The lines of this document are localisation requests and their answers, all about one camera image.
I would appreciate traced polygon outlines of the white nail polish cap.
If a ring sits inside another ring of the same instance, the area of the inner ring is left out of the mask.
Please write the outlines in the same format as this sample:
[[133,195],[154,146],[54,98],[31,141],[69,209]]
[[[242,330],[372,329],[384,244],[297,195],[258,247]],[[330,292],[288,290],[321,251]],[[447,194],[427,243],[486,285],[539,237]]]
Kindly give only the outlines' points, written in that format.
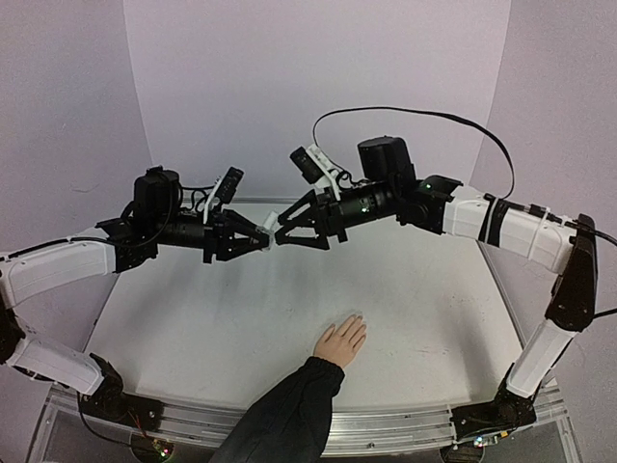
[[278,212],[276,212],[275,210],[270,211],[268,215],[266,216],[265,220],[263,221],[262,227],[267,232],[272,232],[278,223],[278,217],[279,217]]

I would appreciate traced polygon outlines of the clear nail polish bottle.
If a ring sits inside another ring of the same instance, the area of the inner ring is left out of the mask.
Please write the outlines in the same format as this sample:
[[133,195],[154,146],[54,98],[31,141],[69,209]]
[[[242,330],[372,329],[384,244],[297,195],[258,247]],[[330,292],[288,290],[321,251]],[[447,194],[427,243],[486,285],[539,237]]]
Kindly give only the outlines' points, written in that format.
[[259,228],[260,252],[268,252],[276,244],[275,233],[270,229]]

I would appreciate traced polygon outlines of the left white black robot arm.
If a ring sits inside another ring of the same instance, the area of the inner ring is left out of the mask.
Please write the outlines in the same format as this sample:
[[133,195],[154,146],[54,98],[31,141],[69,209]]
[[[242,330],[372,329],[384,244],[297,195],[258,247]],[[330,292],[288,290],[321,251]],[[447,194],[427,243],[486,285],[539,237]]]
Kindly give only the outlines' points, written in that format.
[[120,274],[155,259],[161,245],[197,249],[202,260],[229,261],[274,243],[276,213],[257,225],[228,208],[244,176],[236,168],[183,206],[177,172],[153,167],[134,182],[121,216],[66,238],[1,257],[1,362],[30,378],[73,389],[89,415],[111,422],[147,423],[157,401],[128,395],[120,374],[95,354],[53,340],[18,318],[15,308],[50,289],[90,277]]

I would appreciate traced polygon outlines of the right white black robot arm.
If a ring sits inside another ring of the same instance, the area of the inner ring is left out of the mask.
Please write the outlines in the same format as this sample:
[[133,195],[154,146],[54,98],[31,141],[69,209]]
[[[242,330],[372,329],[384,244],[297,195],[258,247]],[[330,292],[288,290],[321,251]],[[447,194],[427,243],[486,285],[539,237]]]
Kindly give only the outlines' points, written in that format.
[[546,207],[522,205],[481,193],[461,181],[416,177],[406,143],[383,136],[359,143],[364,182],[347,190],[341,175],[316,145],[290,155],[314,189],[278,219],[278,244],[326,250],[329,239],[386,217],[434,234],[471,238],[545,267],[555,274],[543,321],[508,369],[495,397],[451,412],[454,440],[481,441],[536,421],[534,401],[545,376],[573,338],[595,318],[598,264],[592,218],[557,216]]

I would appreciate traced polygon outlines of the black sleeved forearm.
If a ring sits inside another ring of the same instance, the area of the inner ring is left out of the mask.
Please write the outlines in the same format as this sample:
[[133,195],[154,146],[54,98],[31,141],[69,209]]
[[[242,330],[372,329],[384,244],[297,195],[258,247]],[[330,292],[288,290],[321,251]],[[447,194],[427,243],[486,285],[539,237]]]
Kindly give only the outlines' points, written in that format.
[[310,357],[255,402],[213,462],[316,462],[331,430],[343,369]]

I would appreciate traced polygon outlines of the person's bare hand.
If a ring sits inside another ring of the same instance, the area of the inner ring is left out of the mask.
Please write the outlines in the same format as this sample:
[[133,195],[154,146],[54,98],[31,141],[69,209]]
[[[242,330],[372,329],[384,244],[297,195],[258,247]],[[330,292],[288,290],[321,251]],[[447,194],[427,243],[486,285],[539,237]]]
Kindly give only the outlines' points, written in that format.
[[352,314],[339,326],[332,324],[314,346],[312,356],[345,369],[366,341],[367,326],[361,315]]

